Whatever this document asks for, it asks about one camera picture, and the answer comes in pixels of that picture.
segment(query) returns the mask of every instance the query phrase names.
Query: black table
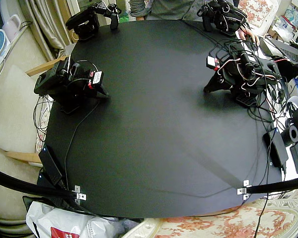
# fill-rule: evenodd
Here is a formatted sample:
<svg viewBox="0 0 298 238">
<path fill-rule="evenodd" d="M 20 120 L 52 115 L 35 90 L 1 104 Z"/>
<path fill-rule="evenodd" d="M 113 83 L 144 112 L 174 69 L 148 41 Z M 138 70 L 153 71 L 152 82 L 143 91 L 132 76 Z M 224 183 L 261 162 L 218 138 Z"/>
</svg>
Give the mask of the black table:
<svg viewBox="0 0 298 238">
<path fill-rule="evenodd" d="M 267 162 L 262 122 L 230 92 L 203 93 L 213 46 L 184 22 L 165 20 L 101 27 L 77 43 L 73 59 L 96 64 L 111 94 L 80 125 L 68 156 L 70 189 L 87 194 L 84 208 L 119 217 L 205 214 L 240 205 L 236 189 L 245 179 L 259 184 Z M 65 115 L 53 104 L 46 143 L 63 167 L 73 131 L 94 105 Z M 269 182 L 281 181 L 269 167 Z"/>
</svg>

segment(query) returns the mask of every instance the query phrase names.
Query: patterned cushion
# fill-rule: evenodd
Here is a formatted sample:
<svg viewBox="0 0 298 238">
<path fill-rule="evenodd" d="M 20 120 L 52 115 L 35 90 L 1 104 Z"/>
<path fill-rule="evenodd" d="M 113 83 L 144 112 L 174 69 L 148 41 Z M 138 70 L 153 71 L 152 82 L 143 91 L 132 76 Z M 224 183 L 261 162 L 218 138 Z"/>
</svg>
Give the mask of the patterned cushion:
<svg viewBox="0 0 298 238">
<path fill-rule="evenodd" d="M 163 219 L 155 238 L 176 237 L 254 237 L 262 208 L 244 205 L 229 214 L 212 217 L 180 217 Z M 266 208 L 257 233 L 258 238 L 282 236 L 298 220 L 298 213 L 290 209 Z"/>
<path fill-rule="evenodd" d="M 45 140 L 45 132 L 48 127 L 50 111 L 53 105 L 53 99 L 50 96 L 47 96 L 48 100 L 44 98 L 44 102 L 41 113 L 39 114 L 38 126 L 41 130 L 38 130 L 38 134 L 36 135 L 36 144 L 35 144 L 35 152 L 40 153 L 43 147 L 43 142 Z"/>
<path fill-rule="evenodd" d="M 247 22 L 261 27 L 273 6 L 269 0 L 240 0 L 238 8 L 247 14 Z"/>
</svg>

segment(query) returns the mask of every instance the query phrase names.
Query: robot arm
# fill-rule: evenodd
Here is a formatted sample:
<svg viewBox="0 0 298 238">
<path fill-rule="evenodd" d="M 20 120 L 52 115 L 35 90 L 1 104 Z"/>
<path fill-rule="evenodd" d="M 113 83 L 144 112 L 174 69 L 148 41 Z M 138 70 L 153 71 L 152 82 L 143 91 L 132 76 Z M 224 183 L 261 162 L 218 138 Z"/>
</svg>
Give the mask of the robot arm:
<svg viewBox="0 0 298 238">
<path fill-rule="evenodd" d="M 118 15 L 120 13 L 121 9 L 119 9 L 116 4 L 111 3 L 107 7 L 105 3 L 101 1 L 94 3 L 86 10 L 72 16 L 66 22 L 66 26 L 68 30 L 74 29 L 79 39 L 84 41 L 88 40 L 98 31 L 99 22 L 97 14 L 110 18 L 110 29 L 116 30 L 118 28 Z"/>
</svg>

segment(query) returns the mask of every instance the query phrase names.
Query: beige curtain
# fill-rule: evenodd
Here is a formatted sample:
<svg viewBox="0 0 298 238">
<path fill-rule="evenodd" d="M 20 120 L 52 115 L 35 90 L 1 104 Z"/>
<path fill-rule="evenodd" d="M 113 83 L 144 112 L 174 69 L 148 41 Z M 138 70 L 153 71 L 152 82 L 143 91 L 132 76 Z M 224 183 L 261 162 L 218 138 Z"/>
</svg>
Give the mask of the beige curtain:
<svg viewBox="0 0 298 238">
<path fill-rule="evenodd" d="M 66 54 L 65 46 L 72 43 L 65 26 L 58 0 L 19 0 L 32 33 L 48 60 Z"/>
</svg>

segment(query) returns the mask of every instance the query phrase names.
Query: wooden armrest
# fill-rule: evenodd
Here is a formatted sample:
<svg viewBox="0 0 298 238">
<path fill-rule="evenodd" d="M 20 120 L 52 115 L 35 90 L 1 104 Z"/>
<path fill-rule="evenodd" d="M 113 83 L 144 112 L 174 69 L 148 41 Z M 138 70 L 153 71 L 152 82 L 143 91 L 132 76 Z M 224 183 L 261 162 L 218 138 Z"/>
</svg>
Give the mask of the wooden armrest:
<svg viewBox="0 0 298 238">
<path fill-rule="evenodd" d="M 60 57 L 60 58 L 58 58 L 58 59 L 54 59 L 54 60 L 52 60 L 52 61 L 49 61 L 49 62 L 47 62 L 47 63 L 44 63 L 44 64 L 42 64 L 42 65 L 39 65 L 39 66 L 37 66 L 37 67 L 35 67 L 35 68 L 33 68 L 33 69 L 30 69 L 30 70 L 26 71 L 25 73 L 31 77 L 31 76 L 34 76 L 34 75 L 36 75 L 36 74 L 38 74 L 38 73 L 41 73 L 41 72 L 43 72 L 43 71 L 47 71 L 47 70 L 53 68 L 53 65 L 54 65 L 56 62 L 58 62 L 58 61 L 60 61 L 60 60 L 65 60 L 66 57 L 67 57 L 67 56 L 63 56 L 63 57 Z"/>
<path fill-rule="evenodd" d="M 17 160 L 42 163 L 39 158 L 39 154 L 37 153 L 21 153 L 21 152 L 5 151 L 4 154 L 8 157 L 11 157 Z"/>
</svg>

